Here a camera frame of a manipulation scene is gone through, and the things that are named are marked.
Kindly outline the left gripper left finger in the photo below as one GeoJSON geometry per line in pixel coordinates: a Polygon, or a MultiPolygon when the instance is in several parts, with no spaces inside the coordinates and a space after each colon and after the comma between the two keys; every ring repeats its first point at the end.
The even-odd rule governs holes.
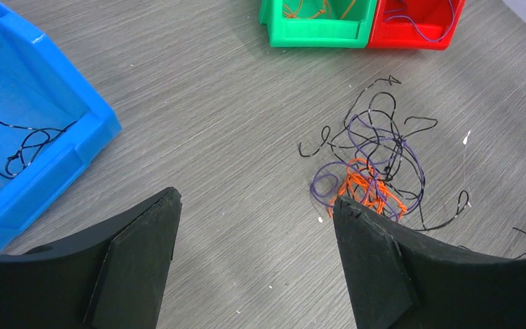
{"type": "Polygon", "coordinates": [[[168,187],[63,239],[0,255],[0,328],[155,328],[180,214],[168,187]]]}

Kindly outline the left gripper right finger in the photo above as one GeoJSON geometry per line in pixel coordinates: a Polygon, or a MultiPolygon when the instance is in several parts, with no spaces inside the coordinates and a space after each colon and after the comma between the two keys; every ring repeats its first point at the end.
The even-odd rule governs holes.
{"type": "Polygon", "coordinates": [[[443,243],[348,197],[333,223],[358,328],[526,328],[526,258],[443,243]]]}

